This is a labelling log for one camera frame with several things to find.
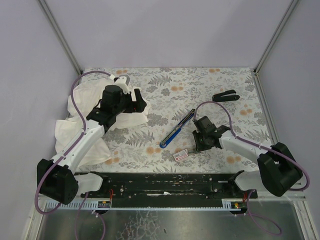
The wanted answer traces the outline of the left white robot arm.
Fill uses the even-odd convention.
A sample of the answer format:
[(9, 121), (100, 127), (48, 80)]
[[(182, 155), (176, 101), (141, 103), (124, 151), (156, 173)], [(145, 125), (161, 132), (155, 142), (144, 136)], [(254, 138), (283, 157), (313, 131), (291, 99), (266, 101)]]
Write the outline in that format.
[(67, 205), (76, 196), (98, 191), (103, 178), (96, 173), (76, 175), (76, 169), (90, 148), (116, 123), (118, 115), (142, 113), (146, 106), (138, 88), (126, 93), (118, 85), (106, 86), (101, 100), (87, 115), (84, 128), (62, 151), (37, 164), (36, 194)]

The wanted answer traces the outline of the aluminium frame post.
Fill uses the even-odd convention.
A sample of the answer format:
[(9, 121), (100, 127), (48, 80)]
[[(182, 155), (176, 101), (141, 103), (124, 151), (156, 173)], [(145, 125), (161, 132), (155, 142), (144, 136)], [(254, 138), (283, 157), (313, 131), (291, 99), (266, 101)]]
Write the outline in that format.
[(252, 69), (252, 71), (257, 76), (259, 74), (259, 71), (262, 69), (264, 63), (268, 59), (268, 56), (272, 52), (277, 40), (279, 39), (282, 31), (284, 30), (285, 26), (287, 25), (287, 22), (290, 20), (292, 14), (294, 13), (296, 7), (299, 5), (300, 0), (291, 0), (289, 6), (287, 7), (284, 15), (282, 16), (280, 22), (278, 23), (274, 33), (272, 34), (271, 39), (269, 40), (262, 56), (260, 57), (257, 65)]
[(83, 70), (82, 70), (80, 64), (78, 63), (70, 45), (68, 44), (68, 41), (66, 40), (49, 4), (47, 3), (46, 0), (36, 0), (36, 2), (38, 3), (41, 11), (45, 15), (50, 27), (52, 28), (60, 46), (62, 47), (66, 57), (68, 58), (70, 64), (72, 65), (74, 71), (78, 75), (82, 74)]

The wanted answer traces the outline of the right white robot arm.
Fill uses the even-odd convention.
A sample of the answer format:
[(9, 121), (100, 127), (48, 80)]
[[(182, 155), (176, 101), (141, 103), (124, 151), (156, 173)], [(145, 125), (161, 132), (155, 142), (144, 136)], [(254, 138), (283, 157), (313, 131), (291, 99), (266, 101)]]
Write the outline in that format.
[(247, 138), (240, 140), (230, 127), (216, 127), (207, 116), (193, 123), (196, 130), (192, 134), (197, 152), (211, 148), (224, 149), (257, 164), (258, 170), (236, 174), (234, 182), (242, 191), (268, 191), (281, 197), (303, 177), (302, 170), (294, 164), (291, 152), (283, 143), (265, 147)]

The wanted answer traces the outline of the blue stapler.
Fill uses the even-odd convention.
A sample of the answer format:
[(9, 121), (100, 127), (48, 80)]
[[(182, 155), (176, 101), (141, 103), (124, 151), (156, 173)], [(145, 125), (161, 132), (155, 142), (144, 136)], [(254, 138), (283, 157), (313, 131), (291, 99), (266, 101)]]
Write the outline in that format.
[(195, 109), (192, 109), (174, 128), (173, 130), (159, 143), (161, 149), (166, 148), (169, 143), (180, 133), (183, 126), (192, 119), (195, 114)]

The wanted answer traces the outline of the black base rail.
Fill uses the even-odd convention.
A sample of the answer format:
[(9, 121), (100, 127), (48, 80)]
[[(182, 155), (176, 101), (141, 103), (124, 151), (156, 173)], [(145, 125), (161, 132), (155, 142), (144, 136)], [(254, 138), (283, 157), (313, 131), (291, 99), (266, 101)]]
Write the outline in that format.
[(88, 192), (95, 199), (142, 199), (147, 196), (162, 199), (256, 199), (252, 190), (241, 190), (235, 183), (236, 174), (205, 173), (119, 173), (93, 172), (103, 178), (98, 191)]

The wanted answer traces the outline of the left aluminium frame post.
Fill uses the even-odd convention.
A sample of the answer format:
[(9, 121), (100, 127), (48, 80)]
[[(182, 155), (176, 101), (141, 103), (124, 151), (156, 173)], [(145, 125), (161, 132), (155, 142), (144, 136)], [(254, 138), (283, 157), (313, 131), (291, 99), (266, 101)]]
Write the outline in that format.
[(52, 28), (60, 46), (62, 47), (66, 57), (68, 58), (70, 64), (72, 65), (74, 71), (78, 75), (82, 74), (83, 70), (82, 70), (80, 64), (78, 63), (70, 45), (68, 44), (68, 41), (66, 40), (49, 4), (47, 3), (46, 0), (36, 0), (36, 2), (38, 3), (41, 11), (45, 15), (50, 27)]

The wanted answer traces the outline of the floral tablecloth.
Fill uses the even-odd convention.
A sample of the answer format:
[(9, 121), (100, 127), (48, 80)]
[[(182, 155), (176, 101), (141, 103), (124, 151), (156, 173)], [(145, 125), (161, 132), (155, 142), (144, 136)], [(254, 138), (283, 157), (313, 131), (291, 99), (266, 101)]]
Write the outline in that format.
[[(83, 165), (80, 172), (236, 173), (256, 171), (251, 160), (229, 150), (213, 148), (175, 161), (173, 154), (192, 148), (195, 126), (188, 122), (166, 148), (160, 141), (192, 109), (216, 126), (232, 126), (242, 137), (269, 146), (272, 141), (249, 68), (160, 67), (86, 68), (81, 82), (108, 80), (108, 74), (128, 75), (133, 87), (150, 103), (148, 122), (107, 132), (104, 140), (111, 159)], [(239, 100), (214, 102), (212, 96), (235, 90)]]

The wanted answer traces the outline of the white cloth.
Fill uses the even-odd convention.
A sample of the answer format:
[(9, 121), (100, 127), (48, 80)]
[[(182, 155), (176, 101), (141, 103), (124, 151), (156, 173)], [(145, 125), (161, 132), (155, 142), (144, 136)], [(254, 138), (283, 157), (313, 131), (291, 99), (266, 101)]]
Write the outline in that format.
[[(74, 101), (84, 117), (90, 113), (93, 107), (102, 98), (102, 93), (105, 87), (111, 84), (112, 80), (103, 77), (98, 80), (89, 80), (87, 82), (80, 83), (74, 88)], [(150, 107), (151, 104), (147, 102), (147, 106), (142, 113), (121, 113), (116, 117), (115, 124), (112, 125), (108, 132), (114, 133), (115, 129), (127, 130), (128, 128), (147, 123), (147, 115)], [(83, 127), (83, 122), (73, 106), (71, 97), (68, 98), (67, 110), (70, 117), (65, 120), (58, 119), (55, 123), (54, 136), (56, 139), (55, 151), (57, 153), (63, 150), (76, 133)], [(102, 138), (100, 138), (90, 148), (78, 166), (96, 165), (111, 158), (112, 155), (107, 144)]]

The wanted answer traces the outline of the black stapler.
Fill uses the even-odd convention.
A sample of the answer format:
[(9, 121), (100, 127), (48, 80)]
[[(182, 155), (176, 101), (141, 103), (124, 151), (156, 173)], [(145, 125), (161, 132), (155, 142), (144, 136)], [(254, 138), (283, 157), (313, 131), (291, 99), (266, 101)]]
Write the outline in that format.
[(212, 96), (212, 101), (217, 103), (237, 101), (239, 99), (240, 99), (240, 96), (237, 94), (237, 92), (234, 89), (220, 92)]

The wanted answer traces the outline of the right aluminium frame post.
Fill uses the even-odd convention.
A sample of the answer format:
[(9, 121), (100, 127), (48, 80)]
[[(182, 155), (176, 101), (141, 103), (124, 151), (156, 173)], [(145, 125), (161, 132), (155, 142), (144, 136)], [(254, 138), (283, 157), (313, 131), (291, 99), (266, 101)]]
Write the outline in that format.
[(285, 26), (287, 25), (287, 22), (290, 20), (292, 14), (294, 13), (296, 7), (299, 5), (300, 0), (291, 0), (289, 6), (287, 7), (284, 15), (282, 16), (280, 22), (278, 23), (274, 33), (272, 34), (271, 39), (269, 40), (262, 56), (260, 57), (257, 65), (252, 69), (252, 71), (257, 76), (259, 74), (259, 71), (262, 69), (264, 63), (268, 59), (268, 56), (272, 52), (277, 40), (279, 39), (282, 31), (284, 30)]

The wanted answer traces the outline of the metal staple strip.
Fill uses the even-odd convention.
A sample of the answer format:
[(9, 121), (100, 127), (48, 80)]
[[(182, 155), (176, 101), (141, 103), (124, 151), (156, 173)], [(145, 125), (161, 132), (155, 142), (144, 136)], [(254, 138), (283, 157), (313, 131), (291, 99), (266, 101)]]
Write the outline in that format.
[(187, 149), (186, 149), (186, 152), (187, 152), (187, 154), (188, 154), (189, 156), (195, 155), (195, 154), (198, 154), (198, 153), (199, 153), (199, 151), (197, 151), (196, 148), (187, 148)]

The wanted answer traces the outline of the red white staple box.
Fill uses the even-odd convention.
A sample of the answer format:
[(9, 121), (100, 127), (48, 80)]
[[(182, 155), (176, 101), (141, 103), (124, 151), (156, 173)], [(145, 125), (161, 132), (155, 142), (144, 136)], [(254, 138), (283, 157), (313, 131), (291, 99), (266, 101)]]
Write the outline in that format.
[(187, 158), (189, 155), (188, 155), (188, 152), (184, 149), (182, 151), (179, 151), (177, 153), (174, 153), (173, 154), (173, 158), (176, 162), (182, 160), (182, 159), (185, 159)]

